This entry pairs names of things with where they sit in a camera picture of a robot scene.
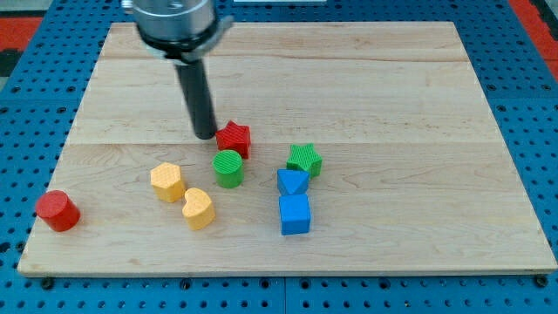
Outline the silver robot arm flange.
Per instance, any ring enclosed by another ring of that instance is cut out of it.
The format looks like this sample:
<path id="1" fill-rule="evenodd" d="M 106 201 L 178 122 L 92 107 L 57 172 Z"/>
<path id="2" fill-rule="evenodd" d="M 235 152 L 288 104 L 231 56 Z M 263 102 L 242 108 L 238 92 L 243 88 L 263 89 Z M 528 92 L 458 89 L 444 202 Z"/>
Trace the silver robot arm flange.
<path id="1" fill-rule="evenodd" d="M 202 60 L 234 24 L 219 17 L 213 0 L 122 0 L 139 36 L 157 58 L 191 65 Z"/>

